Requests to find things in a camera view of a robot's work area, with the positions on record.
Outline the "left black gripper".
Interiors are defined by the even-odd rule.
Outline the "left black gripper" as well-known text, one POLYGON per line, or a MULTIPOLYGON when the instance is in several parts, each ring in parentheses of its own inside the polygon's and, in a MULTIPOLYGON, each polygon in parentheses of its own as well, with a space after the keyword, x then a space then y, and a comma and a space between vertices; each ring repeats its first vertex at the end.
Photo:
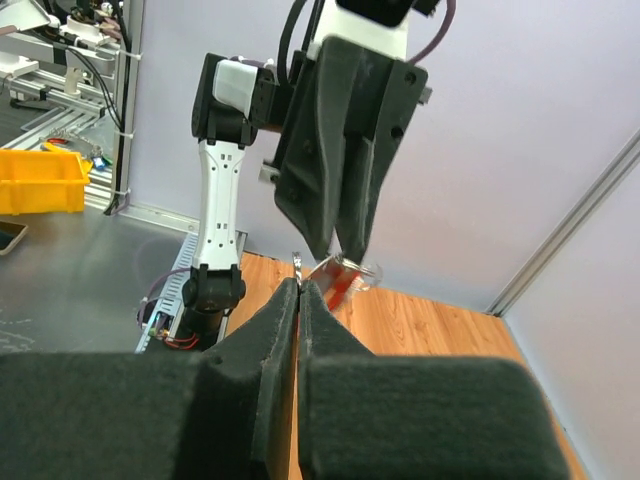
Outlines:
POLYGON ((312 256, 337 233, 343 255, 360 263, 369 246, 385 177, 428 72, 338 37, 316 59, 297 53, 281 141, 275 201, 312 256))

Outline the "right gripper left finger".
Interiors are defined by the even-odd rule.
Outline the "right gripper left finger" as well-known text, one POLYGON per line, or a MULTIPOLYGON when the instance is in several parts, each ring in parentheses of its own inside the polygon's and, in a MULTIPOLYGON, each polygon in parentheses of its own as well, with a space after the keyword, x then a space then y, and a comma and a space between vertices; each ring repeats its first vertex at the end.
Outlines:
POLYGON ((299 288, 202 353, 1 359, 5 479, 284 479, 299 288))

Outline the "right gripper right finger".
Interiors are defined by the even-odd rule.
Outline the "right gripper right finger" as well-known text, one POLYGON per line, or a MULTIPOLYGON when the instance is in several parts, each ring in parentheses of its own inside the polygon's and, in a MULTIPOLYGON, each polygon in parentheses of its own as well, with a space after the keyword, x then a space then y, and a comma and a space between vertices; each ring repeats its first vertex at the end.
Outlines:
POLYGON ((298 462, 307 479, 566 479, 545 399, 519 363, 384 356, 300 293, 298 462))

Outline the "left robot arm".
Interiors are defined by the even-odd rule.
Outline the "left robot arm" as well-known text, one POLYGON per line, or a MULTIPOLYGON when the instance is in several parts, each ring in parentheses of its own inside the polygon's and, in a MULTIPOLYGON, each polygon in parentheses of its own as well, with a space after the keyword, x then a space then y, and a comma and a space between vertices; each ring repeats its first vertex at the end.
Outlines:
POLYGON ((382 184, 416 108, 427 72, 332 37, 317 52, 282 50, 276 61, 207 54, 192 110, 199 147, 198 243, 169 339, 206 349, 245 297, 236 238, 239 175, 260 131, 279 135, 267 179, 277 208, 304 238, 311 278, 327 306, 374 284, 368 250, 382 184))

